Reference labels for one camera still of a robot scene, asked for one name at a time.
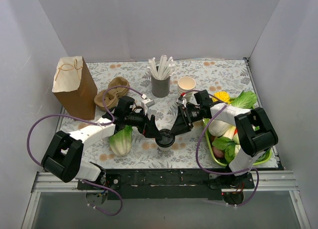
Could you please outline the black coffee cup lid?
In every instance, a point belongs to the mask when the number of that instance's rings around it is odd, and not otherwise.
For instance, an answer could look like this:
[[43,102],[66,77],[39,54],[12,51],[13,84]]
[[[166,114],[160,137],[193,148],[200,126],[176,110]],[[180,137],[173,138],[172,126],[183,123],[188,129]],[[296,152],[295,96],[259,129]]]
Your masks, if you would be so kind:
[[162,135],[161,139],[155,139],[156,144],[163,144],[163,145],[167,145],[167,144],[174,144],[175,142],[175,135],[172,134],[170,132],[169,129],[162,129],[159,131]]

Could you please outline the white paper coffee cup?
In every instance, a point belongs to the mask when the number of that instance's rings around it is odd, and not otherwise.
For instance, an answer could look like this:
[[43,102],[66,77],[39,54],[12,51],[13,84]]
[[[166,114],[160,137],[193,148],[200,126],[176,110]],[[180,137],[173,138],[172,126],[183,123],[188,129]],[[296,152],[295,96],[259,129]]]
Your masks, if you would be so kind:
[[171,150],[173,144],[163,145],[163,144],[157,143],[157,145],[158,145],[158,149],[159,150],[161,150],[161,151],[169,151],[169,150]]

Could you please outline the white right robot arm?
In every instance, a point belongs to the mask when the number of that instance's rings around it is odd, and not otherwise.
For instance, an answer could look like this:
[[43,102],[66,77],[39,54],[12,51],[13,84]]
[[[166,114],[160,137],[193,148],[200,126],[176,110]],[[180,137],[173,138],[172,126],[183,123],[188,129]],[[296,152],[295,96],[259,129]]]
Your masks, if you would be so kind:
[[[228,105],[218,100],[213,102],[206,90],[194,90],[194,97],[198,107],[187,107],[187,103],[179,104],[178,115],[170,132],[177,136],[188,133],[193,128],[193,123],[204,118],[210,121],[201,133],[196,147],[196,162],[201,170],[215,175],[225,175],[225,183],[236,188],[243,182],[243,174],[257,169],[253,168],[256,160],[266,151],[278,144],[278,136],[263,108],[242,109]],[[198,150],[202,138],[211,123],[221,120],[238,130],[238,138],[241,150],[229,164],[227,172],[215,172],[202,167],[198,159]]]

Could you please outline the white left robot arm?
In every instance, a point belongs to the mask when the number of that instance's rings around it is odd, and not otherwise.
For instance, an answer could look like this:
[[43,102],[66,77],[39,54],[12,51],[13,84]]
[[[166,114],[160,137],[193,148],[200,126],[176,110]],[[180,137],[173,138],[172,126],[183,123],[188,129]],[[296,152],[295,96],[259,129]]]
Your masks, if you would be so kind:
[[162,138],[155,116],[147,113],[154,101],[144,99],[139,106],[134,103],[133,98],[123,96],[111,113],[103,115],[97,122],[70,133],[58,131],[44,154],[41,166],[63,182],[84,179],[94,189],[101,189],[106,178],[101,174],[100,166],[82,159],[84,150],[105,138],[118,136],[128,127],[136,127],[145,138]]

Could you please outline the green white napa cabbage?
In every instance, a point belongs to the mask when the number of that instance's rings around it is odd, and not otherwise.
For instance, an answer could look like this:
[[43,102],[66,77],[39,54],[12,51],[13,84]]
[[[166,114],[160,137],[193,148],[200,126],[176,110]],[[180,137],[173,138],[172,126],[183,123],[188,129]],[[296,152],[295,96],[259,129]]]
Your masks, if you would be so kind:
[[213,120],[212,123],[209,125],[208,130],[212,136],[215,136],[215,137],[224,136],[224,137],[232,139],[234,132],[236,130],[236,127],[226,122],[223,122],[221,120]]

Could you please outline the yellow napa cabbage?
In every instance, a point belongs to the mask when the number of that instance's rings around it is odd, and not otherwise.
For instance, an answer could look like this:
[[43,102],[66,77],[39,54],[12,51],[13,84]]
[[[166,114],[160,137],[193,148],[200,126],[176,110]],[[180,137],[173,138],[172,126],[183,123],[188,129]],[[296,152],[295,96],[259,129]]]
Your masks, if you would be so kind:
[[226,102],[227,104],[230,104],[230,102],[231,102],[231,98],[230,98],[229,94],[225,91],[216,92],[214,94],[214,97],[212,97],[212,100],[214,102],[220,100],[222,102]]

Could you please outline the floral table mat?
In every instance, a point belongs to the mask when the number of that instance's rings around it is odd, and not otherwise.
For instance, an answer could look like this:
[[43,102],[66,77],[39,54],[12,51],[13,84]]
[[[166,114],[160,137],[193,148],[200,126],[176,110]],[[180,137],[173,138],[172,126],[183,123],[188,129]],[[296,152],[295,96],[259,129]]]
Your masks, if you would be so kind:
[[[175,71],[170,79],[170,92],[164,98],[155,98],[152,94],[148,62],[88,63],[87,66],[98,90],[106,89],[115,77],[121,76],[128,80],[131,86],[128,94],[136,102],[141,100],[140,93],[153,99],[155,105],[149,109],[149,113],[155,115],[159,129],[170,129],[175,122],[177,83],[183,76],[193,78],[197,90],[207,90],[210,94],[225,91],[230,97],[236,97],[242,91],[253,91],[244,60],[176,61]],[[159,150],[153,139],[147,139],[134,130],[132,147],[126,156],[116,156],[110,148],[108,139],[104,139],[84,150],[82,158],[103,168],[196,168],[196,147],[203,129],[202,121],[195,122],[191,132],[176,137],[169,151]],[[211,156],[205,138],[201,140],[198,159],[205,168],[219,167]]]

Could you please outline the brown pulp cup carrier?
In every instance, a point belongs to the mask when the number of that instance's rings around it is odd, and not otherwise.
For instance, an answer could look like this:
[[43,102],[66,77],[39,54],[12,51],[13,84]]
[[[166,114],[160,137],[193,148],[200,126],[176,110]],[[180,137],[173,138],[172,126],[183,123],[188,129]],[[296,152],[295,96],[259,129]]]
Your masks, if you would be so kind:
[[114,86],[118,86],[117,88],[113,88],[109,90],[106,94],[105,90],[99,92],[95,98],[94,103],[98,106],[101,110],[105,111],[103,103],[105,103],[106,107],[110,110],[112,107],[115,107],[121,98],[124,95],[128,94],[129,89],[125,88],[126,86],[130,87],[129,82],[121,77],[115,77],[108,85],[108,89]]

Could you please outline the stack of paper cups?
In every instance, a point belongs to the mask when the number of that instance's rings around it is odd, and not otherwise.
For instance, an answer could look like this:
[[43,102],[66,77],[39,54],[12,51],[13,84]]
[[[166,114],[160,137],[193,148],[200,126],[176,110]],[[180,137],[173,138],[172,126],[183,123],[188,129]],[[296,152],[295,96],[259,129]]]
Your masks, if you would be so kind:
[[189,90],[193,90],[195,86],[196,86],[196,81],[193,78],[189,76],[184,76],[178,80],[177,91],[179,94],[182,94]]

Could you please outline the grey straw holder cup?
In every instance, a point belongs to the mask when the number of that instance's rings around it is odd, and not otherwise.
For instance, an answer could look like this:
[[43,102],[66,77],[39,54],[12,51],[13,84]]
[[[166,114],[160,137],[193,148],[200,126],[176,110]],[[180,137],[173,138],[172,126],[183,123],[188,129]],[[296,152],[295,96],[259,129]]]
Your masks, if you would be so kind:
[[164,80],[158,80],[151,76],[152,94],[155,97],[163,98],[169,95],[170,92],[170,77]]

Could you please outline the purple red onion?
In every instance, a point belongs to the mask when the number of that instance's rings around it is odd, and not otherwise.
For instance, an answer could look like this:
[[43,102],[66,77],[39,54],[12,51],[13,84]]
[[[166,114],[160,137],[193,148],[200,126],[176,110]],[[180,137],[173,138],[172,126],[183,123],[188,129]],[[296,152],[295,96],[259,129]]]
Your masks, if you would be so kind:
[[215,158],[224,158],[225,157],[224,151],[222,151],[216,147],[212,147],[212,151],[213,151]]

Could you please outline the white wrapped straw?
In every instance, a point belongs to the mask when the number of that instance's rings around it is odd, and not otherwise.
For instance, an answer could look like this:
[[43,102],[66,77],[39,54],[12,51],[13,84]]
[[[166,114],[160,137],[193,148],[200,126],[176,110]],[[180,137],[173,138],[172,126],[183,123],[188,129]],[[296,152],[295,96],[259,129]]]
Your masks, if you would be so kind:
[[167,56],[162,55],[160,58],[160,62],[159,62],[159,71],[158,71],[159,80],[162,80],[163,71],[165,69],[166,61],[167,61]]
[[171,71],[172,66],[173,66],[173,57],[169,57],[163,69],[162,79],[167,78],[168,74]]
[[150,73],[151,73],[152,77],[159,80],[158,71],[157,71],[156,63],[155,63],[155,58],[149,59],[149,64],[150,64],[149,69],[150,69]]

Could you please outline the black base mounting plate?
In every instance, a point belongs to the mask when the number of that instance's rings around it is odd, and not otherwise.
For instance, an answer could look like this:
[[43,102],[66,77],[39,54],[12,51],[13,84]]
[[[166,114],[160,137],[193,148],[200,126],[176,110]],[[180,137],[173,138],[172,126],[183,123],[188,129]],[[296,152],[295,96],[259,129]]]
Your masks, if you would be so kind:
[[107,169],[91,186],[79,182],[77,188],[102,191],[103,186],[123,199],[208,199],[221,200],[222,190],[240,192],[253,189],[251,173],[234,178],[217,176],[200,169]]

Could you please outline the brown paper bag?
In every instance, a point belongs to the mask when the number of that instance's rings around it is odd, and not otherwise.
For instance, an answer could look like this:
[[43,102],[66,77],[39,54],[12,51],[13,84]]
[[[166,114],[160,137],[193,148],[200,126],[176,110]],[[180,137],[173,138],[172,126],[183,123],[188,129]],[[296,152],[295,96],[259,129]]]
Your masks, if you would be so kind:
[[95,118],[97,87],[82,56],[60,58],[52,92],[71,116]]

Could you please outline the aluminium frame rail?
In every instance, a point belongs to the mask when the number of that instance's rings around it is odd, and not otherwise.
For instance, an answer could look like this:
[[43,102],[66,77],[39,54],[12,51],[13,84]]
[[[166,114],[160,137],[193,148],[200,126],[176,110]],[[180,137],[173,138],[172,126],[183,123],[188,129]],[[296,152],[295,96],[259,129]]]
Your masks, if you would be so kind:
[[[69,183],[63,183],[60,179],[48,172],[38,172],[36,174],[34,184],[31,190],[31,197],[22,223],[23,229],[32,228],[35,213],[38,207],[41,193],[99,193],[99,188],[78,189],[79,182],[75,179]],[[310,223],[307,218],[302,200],[300,198],[299,187],[295,176],[291,170],[269,170],[259,173],[260,191],[287,191],[290,194],[293,207],[295,209],[297,219],[302,229],[309,229]]]

